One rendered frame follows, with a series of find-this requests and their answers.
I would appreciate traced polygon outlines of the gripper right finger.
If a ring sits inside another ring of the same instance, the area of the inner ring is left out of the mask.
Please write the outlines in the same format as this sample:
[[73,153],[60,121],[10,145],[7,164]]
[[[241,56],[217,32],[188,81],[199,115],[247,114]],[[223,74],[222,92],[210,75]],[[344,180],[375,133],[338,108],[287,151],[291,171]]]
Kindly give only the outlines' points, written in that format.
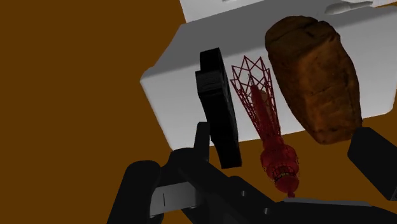
[[397,146],[370,127],[356,129],[349,160],[389,201],[397,201]]

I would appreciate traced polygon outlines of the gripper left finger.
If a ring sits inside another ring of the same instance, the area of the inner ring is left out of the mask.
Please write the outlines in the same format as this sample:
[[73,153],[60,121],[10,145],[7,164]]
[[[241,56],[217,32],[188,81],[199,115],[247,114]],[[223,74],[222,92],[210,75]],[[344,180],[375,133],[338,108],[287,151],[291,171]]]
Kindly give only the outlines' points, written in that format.
[[152,160],[130,164],[106,224],[161,224],[181,210],[192,224],[231,224],[221,198],[228,177],[209,163],[209,144],[224,150],[231,126],[200,122],[192,148],[174,150],[164,166]]

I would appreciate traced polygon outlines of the brown bread loaf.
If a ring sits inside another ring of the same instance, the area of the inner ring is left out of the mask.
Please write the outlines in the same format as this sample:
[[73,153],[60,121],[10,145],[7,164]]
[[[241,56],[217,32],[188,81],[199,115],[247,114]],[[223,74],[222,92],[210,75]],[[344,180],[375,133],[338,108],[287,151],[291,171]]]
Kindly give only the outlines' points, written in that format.
[[319,144],[349,140],[362,126],[359,81],[340,34],[325,21],[288,16],[265,34],[277,84]]

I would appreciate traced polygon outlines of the white furniture block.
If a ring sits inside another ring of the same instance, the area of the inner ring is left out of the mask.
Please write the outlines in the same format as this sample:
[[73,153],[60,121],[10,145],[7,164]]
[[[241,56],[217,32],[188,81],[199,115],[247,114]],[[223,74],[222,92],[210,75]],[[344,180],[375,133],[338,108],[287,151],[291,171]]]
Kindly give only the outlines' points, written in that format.
[[392,110],[397,88],[397,6],[327,15],[326,7],[337,1],[262,0],[181,25],[140,80],[169,146],[191,147],[197,124],[205,120],[195,79],[200,53],[219,48],[227,70],[240,65],[244,57],[266,59],[266,31],[290,15],[324,20],[340,34],[356,69],[363,117]]

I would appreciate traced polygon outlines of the black flat rectangular object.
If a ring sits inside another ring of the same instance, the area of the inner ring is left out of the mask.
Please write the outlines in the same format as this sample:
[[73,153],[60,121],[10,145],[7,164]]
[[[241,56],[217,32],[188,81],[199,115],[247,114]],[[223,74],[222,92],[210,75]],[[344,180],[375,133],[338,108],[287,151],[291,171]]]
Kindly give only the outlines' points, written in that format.
[[210,138],[221,168],[240,167],[237,119],[220,49],[200,52],[199,61],[200,69],[195,72],[198,98],[210,126]]

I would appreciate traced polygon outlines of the red lattice tower figure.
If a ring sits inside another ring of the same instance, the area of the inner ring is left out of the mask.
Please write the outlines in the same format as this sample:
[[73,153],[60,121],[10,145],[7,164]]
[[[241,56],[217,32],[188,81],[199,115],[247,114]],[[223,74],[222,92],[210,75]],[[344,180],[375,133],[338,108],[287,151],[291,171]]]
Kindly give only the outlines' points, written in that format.
[[243,57],[240,66],[232,66],[232,86],[263,145],[260,162],[275,187],[294,198],[299,186],[296,151],[281,135],[270,69],[260,57]]

